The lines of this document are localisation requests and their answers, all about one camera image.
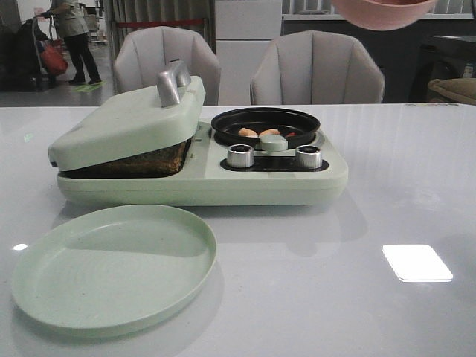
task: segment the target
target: food in pan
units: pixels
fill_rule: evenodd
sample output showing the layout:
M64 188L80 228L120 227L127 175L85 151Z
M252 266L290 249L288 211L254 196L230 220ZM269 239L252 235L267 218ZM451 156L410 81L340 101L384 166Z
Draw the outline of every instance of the food in pan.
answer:
M254 130L251 130L251 129L248 129L248 128L241 128L238 132L238 135L239 136L245 136L247 138L257 138L258 137L258 134Z
M177 173L183 166L190 141L144 154L63 172L76 179L162 177Z
M262 136L267 134L279 135L280 131L278 129L268 129L268 130L265 130L264 132L261 132L259 136L261 138Z

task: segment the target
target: person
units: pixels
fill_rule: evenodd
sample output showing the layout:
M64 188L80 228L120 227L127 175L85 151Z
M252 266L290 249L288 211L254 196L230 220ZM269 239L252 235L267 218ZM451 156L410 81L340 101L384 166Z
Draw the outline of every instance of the person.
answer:
M65 40L66 48L76 69L76 74L69 84L84 84L83 62L89 75L89 85L101 83L96 61L88 46L88 25L78 0L52 0L50 10L41 13L46 19L57 18L57 33Z

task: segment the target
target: pink bowl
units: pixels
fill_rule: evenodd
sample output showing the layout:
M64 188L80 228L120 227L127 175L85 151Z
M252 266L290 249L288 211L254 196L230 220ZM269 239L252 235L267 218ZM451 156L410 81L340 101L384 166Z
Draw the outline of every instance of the pink bowl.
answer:
M436 0L332 0L348 22L368 30L403 28L424 16Z

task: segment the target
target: black pants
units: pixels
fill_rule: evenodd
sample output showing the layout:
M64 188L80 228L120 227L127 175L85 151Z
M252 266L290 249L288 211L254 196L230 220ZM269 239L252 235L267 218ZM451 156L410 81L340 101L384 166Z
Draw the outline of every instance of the black pants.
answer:
M90 79L100 79L96 62L88 47L88 34L65 37L66 48L71 56L73 66L76 68L76 79L84 80L83 62L88 70Z

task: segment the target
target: chair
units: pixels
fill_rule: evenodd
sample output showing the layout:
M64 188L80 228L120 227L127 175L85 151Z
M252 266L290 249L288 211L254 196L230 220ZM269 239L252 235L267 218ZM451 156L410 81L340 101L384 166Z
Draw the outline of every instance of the chair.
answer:
M183 60L191 75L202 78L205 105L218 104L220 64L199 33L160 26L128 34L114 63L119 93L156 84L157 73L175 59Z
M385 79L357 39L304 31L270 42L251 78L251 104L381 103Z

